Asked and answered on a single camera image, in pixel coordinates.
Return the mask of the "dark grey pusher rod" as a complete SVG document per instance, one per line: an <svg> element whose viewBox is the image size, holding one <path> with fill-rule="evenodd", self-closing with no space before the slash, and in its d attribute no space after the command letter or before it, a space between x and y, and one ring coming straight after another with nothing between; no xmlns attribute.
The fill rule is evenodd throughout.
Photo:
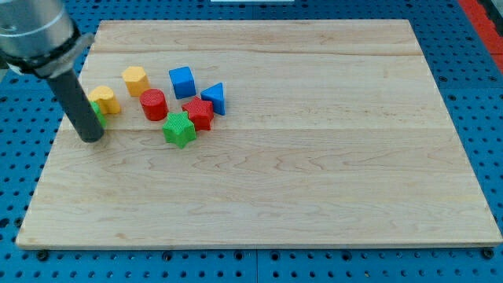
<svg viewBox="0 0 503 283"><path fill-rule="evenodd" d="M46 81L81 140L86 143L100 140L105 130L89 103L75 71L70 69L58 76L49 77Z"/></svg>

